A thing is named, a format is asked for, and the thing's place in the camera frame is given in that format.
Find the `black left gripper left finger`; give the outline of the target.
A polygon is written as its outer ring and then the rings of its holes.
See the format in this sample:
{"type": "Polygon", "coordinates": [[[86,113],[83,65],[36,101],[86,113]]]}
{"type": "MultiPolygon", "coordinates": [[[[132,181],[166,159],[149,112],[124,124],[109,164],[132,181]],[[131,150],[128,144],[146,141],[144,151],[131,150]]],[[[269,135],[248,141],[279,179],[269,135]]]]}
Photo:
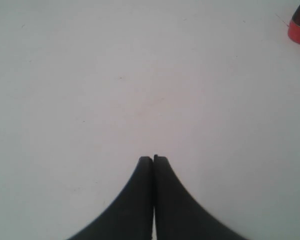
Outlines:
{"type": "Polygon", "coordinates": [[[153,160],[139,158],[115,200],[71,240],[151,240],[154,218],[153,160]]]}

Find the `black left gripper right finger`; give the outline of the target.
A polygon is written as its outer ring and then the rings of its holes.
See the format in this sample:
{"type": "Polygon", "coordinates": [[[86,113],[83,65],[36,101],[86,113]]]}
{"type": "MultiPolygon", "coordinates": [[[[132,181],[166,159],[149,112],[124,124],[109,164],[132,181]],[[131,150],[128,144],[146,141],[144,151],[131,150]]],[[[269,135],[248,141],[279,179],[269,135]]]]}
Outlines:
{"type": "Polygon", "coordinates": [[[165,156],[153,158],[158,240],[244,240],[190,195],[165,156]]]}

